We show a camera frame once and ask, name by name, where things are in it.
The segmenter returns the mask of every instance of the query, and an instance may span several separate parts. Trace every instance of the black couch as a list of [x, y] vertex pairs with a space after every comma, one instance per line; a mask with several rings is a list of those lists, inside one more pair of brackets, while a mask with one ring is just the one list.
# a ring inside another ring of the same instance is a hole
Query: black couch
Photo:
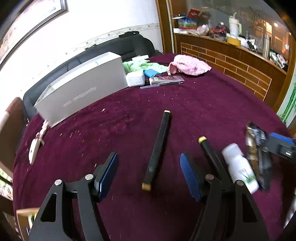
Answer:
[[123, 61], [130, 61], [139, 55], [148, 55], [149, 57], [155, 55], [153, 43], [140, 35], [138, 31], [127, 32], [116, 39], [86, 48], [84, 52], [55, 68], [24, 94], [23, 102], [28, 119], [31, 120], [37, 114], [34, 104], [51, 82], [83, 62], [106, 52], [120, 55]]

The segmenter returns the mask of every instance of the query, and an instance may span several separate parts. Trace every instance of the pink fuzzy cloth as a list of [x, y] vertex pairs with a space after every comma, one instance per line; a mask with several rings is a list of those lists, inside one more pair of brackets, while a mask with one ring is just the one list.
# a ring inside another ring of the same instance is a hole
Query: pink fuzzy cloth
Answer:
[[188, 55], [176, 55], [173, 62], [168, 66], [168, 75], [183, 72], [189, 75], [200, 75], [211, 70], [204, 61]]

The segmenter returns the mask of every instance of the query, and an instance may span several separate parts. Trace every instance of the bottle cap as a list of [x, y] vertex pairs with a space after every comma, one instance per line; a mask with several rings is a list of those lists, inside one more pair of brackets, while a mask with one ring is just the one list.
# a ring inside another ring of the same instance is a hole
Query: bottle cap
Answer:
[[229, 165], [236, 156], [243, 156], [244, 154], [242, 153], [238, 144], [232, 143], [222, 150], [222, 155], [225, 159], [225, 162]]

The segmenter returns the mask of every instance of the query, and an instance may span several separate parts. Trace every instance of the cardboard box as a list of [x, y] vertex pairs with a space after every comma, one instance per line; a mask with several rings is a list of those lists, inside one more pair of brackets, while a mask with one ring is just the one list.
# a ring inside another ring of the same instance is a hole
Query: cardboard box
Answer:
[[39, 211], [39, 208], [25, 208], [25, 209], [19, 209], [16, 211], [17, 213], [17, 223], [20, 228], [20, 234], [22, 236], [22, 239], [24, 241], [29, 240], [29, 236], [27, 233], [26, 228], [29, 228], [29, 217], [31, 215], [37, 214]]
[[49, 126], [54, 127], [84, 107], [127, 86], [121, 56], [107, 52], [49, 84], [34, 107]]

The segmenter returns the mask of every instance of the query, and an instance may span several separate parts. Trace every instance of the maroon velvet tablecloth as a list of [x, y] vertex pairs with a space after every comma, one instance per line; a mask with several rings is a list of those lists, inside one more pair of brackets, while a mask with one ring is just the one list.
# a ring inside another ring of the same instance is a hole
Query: maroon velvet tablecloth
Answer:
[[[151, 61], [168, 64], [173, 57], [157, 56]], [[39, 207], [56, 179], [79, 180], [116, 151], [119, 168], [108, 196], [99, 204], [111, 240], [189, 240], [202, 204], [190, 196], [180, 154], [190, 153], [211, 172], [198, 137], [206, 136], [221, 156], [221, 150], [233, 142], [245, 152], [248, 121], [267, 133], [289, 132], [271, 108], [221, 72], [212, 69], [199, 77], [182, 77], [182, 85], [121, 90], [72, 115], [48, 130], [31, 166], [30, 144], [43, 123], [39, 115], [33, 118], [15, 161], [14, 209]], [[153, 190], [145, 192], [141, 183], [164, 110], [171, 111], [172, 119], [163, 163]], [[272, 239], [281, 233], [282, 214], [289, 206], [282, 196], [291, 196], [294, 187], [294, 167], [276, 158], [270, 192], [253, 194]], [[83, 239], [77, 202], [73, 206], [74, 238]]]

